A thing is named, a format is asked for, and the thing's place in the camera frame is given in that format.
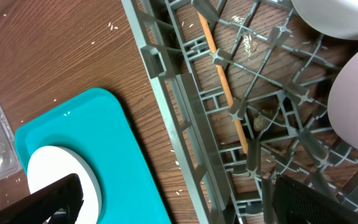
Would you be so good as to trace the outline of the large white plate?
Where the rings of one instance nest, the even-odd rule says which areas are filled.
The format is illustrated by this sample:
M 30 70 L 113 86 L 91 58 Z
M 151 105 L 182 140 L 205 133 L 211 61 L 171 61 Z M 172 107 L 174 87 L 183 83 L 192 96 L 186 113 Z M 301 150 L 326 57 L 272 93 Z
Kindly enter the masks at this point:
M 43 146 L 30 157 L 27 165 L 27 183 L 34 193 L 69 174 L 79 176 L 84 204 L 77 223 L 97 223 L 102 209 L 99 182 L 88 163 L 74 151 L 59 146 Z

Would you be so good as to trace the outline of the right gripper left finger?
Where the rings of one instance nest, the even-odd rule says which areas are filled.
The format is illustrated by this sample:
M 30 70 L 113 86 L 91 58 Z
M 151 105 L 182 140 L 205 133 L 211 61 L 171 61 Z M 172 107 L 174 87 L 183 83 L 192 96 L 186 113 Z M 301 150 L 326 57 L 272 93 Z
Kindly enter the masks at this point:
M 0 224 L 75 223 L 84 203 L 78 174 L 69 174 L 0 211 Z

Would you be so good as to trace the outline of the wooden chopstick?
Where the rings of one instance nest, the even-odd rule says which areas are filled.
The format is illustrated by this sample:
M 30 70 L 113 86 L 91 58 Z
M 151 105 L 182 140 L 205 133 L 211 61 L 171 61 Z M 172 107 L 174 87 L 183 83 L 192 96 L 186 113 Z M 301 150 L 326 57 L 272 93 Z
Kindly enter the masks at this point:
M 198 13 L 198 17 L 200 19 L 201 26 L 203 28 L 203 32 L 206 36 L 206 41 L 207 41 L 208 47 L 209 47 L 211 53 L 215 54 L 217 52 L 217 48 L 214 43 L 214 39 L 213 39 L 211 30 L 209 29 L 209 24 L 208 24 L 207 20 L 200 13 Z M 231 107 L 234 104 L 234 98 L 232 96 L 229 84 L 227 82 L 226 74 L 224 73 L 224 69 L 221 65 L 216 65 L 216 69 L 218 72 L 218 76 L 219 76 L 227 103 Z M 239 136 L 242 150 L 243 150 L 244 154 L 248 154 L 249 146 L 247 143 L 246 136 L 244 134 L 242 124 L 239 119 L 234 119 L 234 124 L 236 127 L 237 135 Z

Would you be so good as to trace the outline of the pale green bowl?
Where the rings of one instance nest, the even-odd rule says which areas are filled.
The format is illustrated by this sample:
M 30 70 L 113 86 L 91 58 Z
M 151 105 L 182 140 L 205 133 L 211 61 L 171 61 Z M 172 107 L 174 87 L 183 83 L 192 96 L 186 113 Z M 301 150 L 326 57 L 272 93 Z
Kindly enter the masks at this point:
M 358 40 L 358 0 L 292 0 L 313 29 L 338 39 Z

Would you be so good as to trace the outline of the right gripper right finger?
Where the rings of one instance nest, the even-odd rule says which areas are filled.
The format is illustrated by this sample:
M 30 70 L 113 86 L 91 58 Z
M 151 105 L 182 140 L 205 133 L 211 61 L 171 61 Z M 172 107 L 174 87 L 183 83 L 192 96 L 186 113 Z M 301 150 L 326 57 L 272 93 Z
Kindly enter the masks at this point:
M 358 213 L 287 175 L 276 179 L 273 207 L 279 223 L 358 224 Z

